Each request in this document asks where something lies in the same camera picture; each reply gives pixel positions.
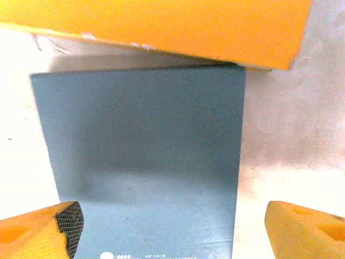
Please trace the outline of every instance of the blue-gray cover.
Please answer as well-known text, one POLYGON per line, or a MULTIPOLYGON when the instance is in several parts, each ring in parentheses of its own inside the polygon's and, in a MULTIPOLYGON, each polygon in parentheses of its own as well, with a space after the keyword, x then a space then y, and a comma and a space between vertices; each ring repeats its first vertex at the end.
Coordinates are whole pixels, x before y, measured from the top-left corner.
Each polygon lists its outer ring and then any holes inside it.
POLYGON ((76 259, 231 258, 244 68, 31 80, 61 201, 84 213, 76 259))

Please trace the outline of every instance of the white surface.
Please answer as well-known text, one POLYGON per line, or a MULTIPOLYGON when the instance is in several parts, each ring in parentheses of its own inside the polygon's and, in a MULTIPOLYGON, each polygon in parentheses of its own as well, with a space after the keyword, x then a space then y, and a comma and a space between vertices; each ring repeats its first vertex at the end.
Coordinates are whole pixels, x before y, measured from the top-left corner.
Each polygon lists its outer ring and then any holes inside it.
MULTIPOLYGON (((40 51, 28 34, 0 36, 0 219, 59 202, 30 73, 196 62, 42 37, 40 51)), ((345 1, 317 0, 293 69, 247 73, 234 259, 273 258, 269 200, 345 216, 344 104, 345 1)))

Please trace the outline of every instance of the orange box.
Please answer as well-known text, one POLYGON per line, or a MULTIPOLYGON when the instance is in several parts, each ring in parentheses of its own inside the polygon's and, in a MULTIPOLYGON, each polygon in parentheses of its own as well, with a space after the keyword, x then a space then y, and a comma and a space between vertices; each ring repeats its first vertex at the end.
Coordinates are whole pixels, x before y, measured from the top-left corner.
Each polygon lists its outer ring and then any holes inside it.
POLYGON ((289 69, 311 0, 0 0, 0 25, 289 69))

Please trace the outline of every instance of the orange object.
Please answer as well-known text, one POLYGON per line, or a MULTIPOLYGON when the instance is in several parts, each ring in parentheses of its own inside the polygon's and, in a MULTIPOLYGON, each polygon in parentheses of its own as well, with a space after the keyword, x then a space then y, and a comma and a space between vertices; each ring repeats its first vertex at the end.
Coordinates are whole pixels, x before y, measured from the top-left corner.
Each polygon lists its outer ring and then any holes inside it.
POLYGON ((77 202, 0 221, 1 259, 72 259, 84 218, 77 202))
POLYGON ((345 219, 342 217, 271 201, 265 224, 278 259, 345 258, 345 219))
POLYGON ((311 0, 0 0, 6 28, 288 69, 311 0))

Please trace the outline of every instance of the yellow object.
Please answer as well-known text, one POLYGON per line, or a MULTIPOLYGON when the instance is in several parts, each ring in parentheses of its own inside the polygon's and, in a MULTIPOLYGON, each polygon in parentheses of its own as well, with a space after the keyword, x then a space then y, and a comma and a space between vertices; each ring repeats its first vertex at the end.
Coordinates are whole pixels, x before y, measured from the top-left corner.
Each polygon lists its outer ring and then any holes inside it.
POLYGON ((84 225, 77 202, 0 221, 1 259, 72 259, 84 225))
POLYGON ((345 258, 345 219, 271 201, 265 224, 277 259, 345 258))
POLYGON ((0 0, 0 25, 288 69, 310 5, 311 0, 0 0))

